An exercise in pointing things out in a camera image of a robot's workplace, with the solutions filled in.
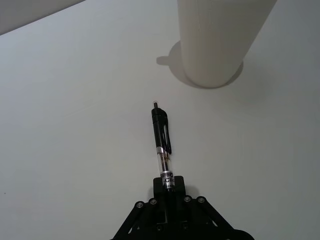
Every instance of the white table surface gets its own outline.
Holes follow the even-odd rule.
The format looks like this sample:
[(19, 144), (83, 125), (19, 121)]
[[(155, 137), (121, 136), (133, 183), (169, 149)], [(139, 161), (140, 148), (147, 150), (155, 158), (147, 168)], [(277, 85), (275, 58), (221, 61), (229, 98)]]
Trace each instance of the white table surface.
[(279, 0), (219, 89), (156, 59), (179, 41), (174, 0), (87, 0), (0, 36), (0, 239), (111, 239), (172, 165), (257, 240), (320, 235), (319, 1)]

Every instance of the black pen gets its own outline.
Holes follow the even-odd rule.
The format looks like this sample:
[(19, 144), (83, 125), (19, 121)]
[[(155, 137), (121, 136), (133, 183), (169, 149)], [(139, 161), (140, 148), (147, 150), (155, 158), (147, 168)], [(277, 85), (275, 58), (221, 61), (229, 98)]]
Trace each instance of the black pen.
[(156, 153), (158, 156), (160, 177), (164, 189), (173, 191), (175, 188), (175, 178), (171, 169), (171, 143), (168, 128), (167, 113), (158, 107), (158, 103), (153, 103), (152, 122), (155, 138)]

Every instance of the white cylinder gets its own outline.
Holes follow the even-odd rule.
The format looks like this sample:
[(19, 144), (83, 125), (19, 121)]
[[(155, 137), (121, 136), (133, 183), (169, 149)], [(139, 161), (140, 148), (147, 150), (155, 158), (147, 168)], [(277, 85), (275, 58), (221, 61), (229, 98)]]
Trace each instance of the white cylinder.
[(186, 76), (205, 88), (226, 84), (241, 65), (276, 1), (177, 0)]

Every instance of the pen label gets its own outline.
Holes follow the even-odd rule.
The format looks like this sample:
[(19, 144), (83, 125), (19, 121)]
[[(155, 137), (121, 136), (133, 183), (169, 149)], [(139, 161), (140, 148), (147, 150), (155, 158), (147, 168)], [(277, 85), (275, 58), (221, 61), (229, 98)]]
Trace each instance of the pen label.
[(160, 174), (164, 188), (171, 189), (175, 186), (175, 177), (171, 171), (166, 171)]

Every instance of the bolt head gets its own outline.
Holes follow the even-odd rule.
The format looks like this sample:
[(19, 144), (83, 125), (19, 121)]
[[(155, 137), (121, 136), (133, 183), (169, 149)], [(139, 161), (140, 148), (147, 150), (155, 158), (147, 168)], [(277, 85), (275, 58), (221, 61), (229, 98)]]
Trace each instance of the bolt head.
[(191, 198), (188, 197), (188, 196), (185, 196), (184, 199), (183, 199), (186, 203), (190, 202), (191, 201)]
[(162, 231), (163, 227), (161, 225), (156, 226), (157, 231)]
[(188, 229), (188, 224), (187, 224), (187, 223), (183, 224), (183, 225), (182, 225), (182, 228), (183, 228), (184, 230), (187, 230), (187, 229)]
[(144, 206), (144, 204), (142, 202), (139, 202), (139, 203), (136, 204), (136, 207), (138, 209), (142, 208), (143, 206)]
[(203, 197), (200, 197), (200, 198), (198, 199), (198, 202), (201, 203), (201, 204), (203, 204), (203, 203), (205, 202), (205, 199), (204, 199)]

